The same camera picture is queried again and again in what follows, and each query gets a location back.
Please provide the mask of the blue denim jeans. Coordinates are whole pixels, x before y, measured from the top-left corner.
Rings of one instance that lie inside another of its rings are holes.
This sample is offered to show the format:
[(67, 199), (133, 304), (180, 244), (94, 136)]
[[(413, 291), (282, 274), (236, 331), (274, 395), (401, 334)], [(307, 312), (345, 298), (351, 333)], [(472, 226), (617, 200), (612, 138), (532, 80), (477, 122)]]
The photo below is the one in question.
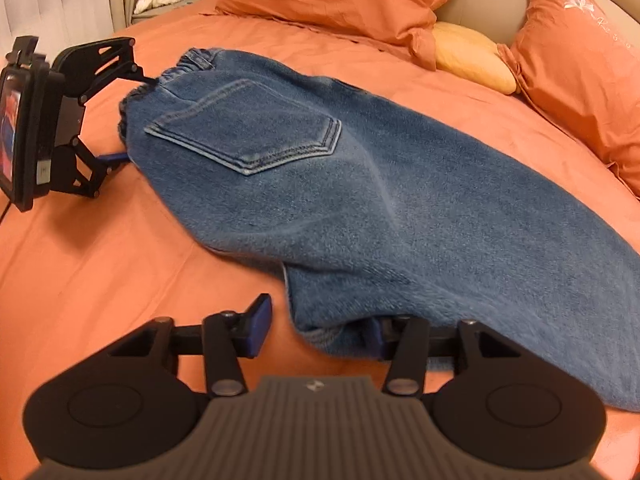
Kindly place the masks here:
[(119, 111), (131, 162), (201, 245), (281, 267), (313, 346), (362, 356), (375, 316), (470, 318), (638, 410), (638, 252), (537, 171), (242, 51), (186, 51)]

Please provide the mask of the phone screen on gripper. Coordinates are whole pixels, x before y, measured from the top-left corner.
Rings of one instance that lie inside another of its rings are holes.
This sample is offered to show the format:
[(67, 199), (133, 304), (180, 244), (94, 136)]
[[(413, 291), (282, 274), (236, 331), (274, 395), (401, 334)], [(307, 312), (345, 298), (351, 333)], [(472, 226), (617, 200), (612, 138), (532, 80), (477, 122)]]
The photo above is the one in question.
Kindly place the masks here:
[(49, 64), (37, 36), (18, 36), (1, 71), (1, 191), (19, 211), (32, 208), (37, 122)]

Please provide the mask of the orange bed sheet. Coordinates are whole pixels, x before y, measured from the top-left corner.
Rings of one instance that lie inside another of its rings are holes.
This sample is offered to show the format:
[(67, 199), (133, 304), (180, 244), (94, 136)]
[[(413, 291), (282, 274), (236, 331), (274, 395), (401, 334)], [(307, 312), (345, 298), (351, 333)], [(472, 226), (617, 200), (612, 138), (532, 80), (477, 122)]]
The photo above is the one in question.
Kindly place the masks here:
[[(309, 75), (329, 76), (430, 115), (561, 185), (631, 245), (639, 203), (588, 148), (523, 101), (389, 53), (306, 28), (214, 13), (214, 0), (137, 24), (136, 58), (156, 76), (191, 48), (253, 52)], [(95, 200), (52, 193), (32, 210), (6, 208), (1, 225), (1, 474), (26, 477), (38, 462), (22, 427), (30, 394), (140, 326), (170, 316), (196, 324), (220, 310), (273, 299), (273, 324), (247, 381), (262, 375), (355, 375), (380, 382), (384, 364), (334, 358), (294, 330), (282, 282), (195, 244), (133, 166)]]

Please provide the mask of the yellow cushion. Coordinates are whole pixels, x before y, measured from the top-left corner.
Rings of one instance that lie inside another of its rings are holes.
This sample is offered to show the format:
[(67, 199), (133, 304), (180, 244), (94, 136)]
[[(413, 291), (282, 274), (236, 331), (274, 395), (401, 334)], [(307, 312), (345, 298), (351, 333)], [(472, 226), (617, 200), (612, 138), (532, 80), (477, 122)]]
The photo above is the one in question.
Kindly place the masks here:
[(497, 45), (474, 29), (437, 22), (433, 28), (436, 67), (510, 96), (518, 84), (500, 58)]

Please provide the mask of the orange pillow with white print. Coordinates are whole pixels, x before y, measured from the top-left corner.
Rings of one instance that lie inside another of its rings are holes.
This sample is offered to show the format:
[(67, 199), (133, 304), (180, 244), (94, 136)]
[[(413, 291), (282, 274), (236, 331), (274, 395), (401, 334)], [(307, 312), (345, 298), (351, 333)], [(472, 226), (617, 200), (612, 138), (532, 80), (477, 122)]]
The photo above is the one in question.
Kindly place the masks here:
[(639, 49), (593, 0), (528, 0), (498, 53), (529, 104), (639, 193)]

